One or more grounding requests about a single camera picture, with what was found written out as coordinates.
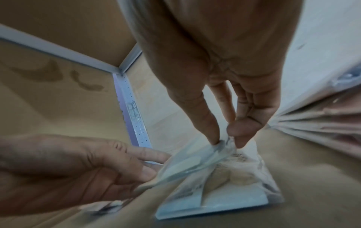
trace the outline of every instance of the purple strip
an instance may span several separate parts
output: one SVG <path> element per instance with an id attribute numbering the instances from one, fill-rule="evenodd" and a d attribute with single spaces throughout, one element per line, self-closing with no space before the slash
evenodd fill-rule
<path id="1" fill-rule="evenodd" d="M 133 128 L 132 120 L 128 112 L 127 104 L 124 100 L 123 93 L 118 83 L 117 75 L 113 74 L 113 78 L 114 78 L 115 92 L 117 93 L 120 109 L 121 112 L 123 113 L 123 118 L 124 118 L 125 126 L 127 127 L 130 142 L 132 143 L 133 146 L 139 146 L 137 136 Z"/>

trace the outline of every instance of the water stain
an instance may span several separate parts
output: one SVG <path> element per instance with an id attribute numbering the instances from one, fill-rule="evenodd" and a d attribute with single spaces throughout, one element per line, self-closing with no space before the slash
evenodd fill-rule
<path id="1" fill-rule="evenodd" d="M 81 82 L 79 79 L 79 72 L 72 70 L 70 72 L 70 77 L 73 79 L 74 82 L 78 83 L 79 87 L 88 91 L 102 91 L 104 89 L 104 86 L 97 85 L 97 84 L 86 84 L 84 82 Z"/>
<path id="2" fill-rule="evenodd" d="M 300 46 L 297 48 L 297 50 L 302 49 L 305 45 L 306 45 L 306 44 L 302 44 L 302 45 L 300 45 Z"/>
<path id="3" fill-rule="evenodd" d="M 35 82 L 57 82 L 63 79 L 63 74 L 56 61 L 49 62 L 42 68 L 35 70 L 21 69 L 17 67 L 9 67 L 9 69 L 19 74 L 21 77 Z"/>

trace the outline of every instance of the person's left hand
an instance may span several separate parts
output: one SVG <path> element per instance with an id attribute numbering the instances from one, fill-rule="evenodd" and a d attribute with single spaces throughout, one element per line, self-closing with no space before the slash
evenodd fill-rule
<path id="1" fill-rule="evenodd" d="M 116 140 L 59 135 L 0 138 L 0 215 L 123 200 L 153 179 L 169 154 Z"/>

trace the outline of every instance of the fingernail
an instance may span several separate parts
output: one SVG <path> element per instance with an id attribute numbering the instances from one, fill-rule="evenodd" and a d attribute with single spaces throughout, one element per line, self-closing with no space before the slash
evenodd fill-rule
<path id="1" fill-rule="evenodd" d="M 157 172 L 154 169 L 151 169 L 149 167 L 143 166 L 141 179 L 142 181 L 150 181 L 151 179 L 155 178 L 157 175 Z"/>

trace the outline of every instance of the cardboard panel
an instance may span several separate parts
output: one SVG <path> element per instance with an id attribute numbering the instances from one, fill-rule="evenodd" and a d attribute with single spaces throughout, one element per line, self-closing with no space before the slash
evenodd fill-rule
<path id="1" fill-rule="evenodd" d="M 116 0 L 0 1 L 0 23 L 115 66 L 135 45 Z"/>

